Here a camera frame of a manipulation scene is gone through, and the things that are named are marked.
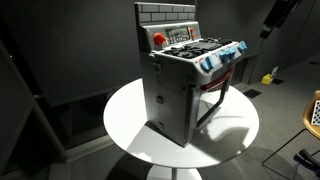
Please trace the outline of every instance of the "handle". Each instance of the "handle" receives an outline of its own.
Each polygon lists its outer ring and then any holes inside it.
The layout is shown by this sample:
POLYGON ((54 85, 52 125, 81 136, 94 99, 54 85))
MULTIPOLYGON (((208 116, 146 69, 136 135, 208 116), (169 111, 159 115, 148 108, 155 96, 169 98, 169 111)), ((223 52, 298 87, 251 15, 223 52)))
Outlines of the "handle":
POLYGON ((225 80, 227 80, 230 77, 230 75, 233 73, 233 70, 234 70, 234 67, 229 68, 228 71, 225 72, 218 79, 216 79, 208 84, 200 86, 200 89, 203 91, 208 91, 210 89, 213 89, 213 88, 219 86, 221 83, 223 83, 225 80))

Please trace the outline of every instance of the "round tabletop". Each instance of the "round tabletop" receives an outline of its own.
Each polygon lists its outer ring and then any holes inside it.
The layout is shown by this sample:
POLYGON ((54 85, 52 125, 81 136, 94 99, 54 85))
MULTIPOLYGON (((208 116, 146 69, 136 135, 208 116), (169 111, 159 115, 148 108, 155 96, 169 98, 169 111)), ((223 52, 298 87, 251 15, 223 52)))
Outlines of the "round tabletop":
MULTIPOLYGON (((219 95, 220 91, 205 93, 201 99, 205 104, 215 104, 219 95)), ((145 126, 146 122, 143 85, 138 79, 111 97, 104 110, 105 128, 127 153, 172 168, 208 167, 230 160, 250 146, 259 129, 255 107, 232 86, 218 113, 185 148, 145 126)))

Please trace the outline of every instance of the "table pedestal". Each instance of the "table pedestal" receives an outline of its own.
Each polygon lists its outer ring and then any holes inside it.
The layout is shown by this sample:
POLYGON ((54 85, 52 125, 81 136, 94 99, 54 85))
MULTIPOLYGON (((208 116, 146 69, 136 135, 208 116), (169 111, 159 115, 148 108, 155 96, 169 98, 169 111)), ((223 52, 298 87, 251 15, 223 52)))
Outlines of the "table pedestal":
POLYGON ((176 169, 153 165, 147 180, 202 180, 197 169, 176 169))

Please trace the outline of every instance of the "wooden chair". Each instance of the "wooden chair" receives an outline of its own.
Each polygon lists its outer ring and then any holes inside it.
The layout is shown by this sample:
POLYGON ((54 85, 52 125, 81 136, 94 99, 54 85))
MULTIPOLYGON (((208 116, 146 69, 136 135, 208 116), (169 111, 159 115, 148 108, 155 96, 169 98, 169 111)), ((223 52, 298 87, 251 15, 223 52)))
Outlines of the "wooden chair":
MULTIPOLYGON (((280 176, 287 178, 286 176, 278 173, 277 171, 271 169, 270 167, 266 166, 265 163, 268 161, 272 156, 274 156, 277 152, 279 152, 282 148, 284 148, 287 144, 289 144, 291 141, 293 141, 296 137, 298 137, 301 133, 303 133, 305 130, 308 130, 311 134, 313 134, 318 140, 320 140, 320 126, 314 126, 311 125, 311 119, 312 119, 312 114, 313 114, 313 109, 315 102, 317 100, 320 100, 320 90, 315 91, 313 97, 309 100, 307 106, 305 107, 303 114, 302 114, 302 123, 305 128, 303 128, 301 131, 299 131, 296 135, 294 135, 289 141, 287 141, 285 144, 283 144, 279 149, 277 149, 274 153, 272 153, 269 157, 267 157, 263 162, 262 165, 271 171, 279 174, 280 176)), ((319 151, 311 154, 311 156, 314 156, 315 154, 319 153, 319 151)))

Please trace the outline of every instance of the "red knob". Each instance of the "red knob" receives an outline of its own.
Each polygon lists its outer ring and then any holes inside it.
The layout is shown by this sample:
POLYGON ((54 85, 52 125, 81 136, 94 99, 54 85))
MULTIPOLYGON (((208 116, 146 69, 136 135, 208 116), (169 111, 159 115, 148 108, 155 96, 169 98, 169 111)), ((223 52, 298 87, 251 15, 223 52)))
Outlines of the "red knob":
POLYGON ((156 45, 161 45, 166 41, 166 38, 161 33, 155 33, 153 40, 156 45))

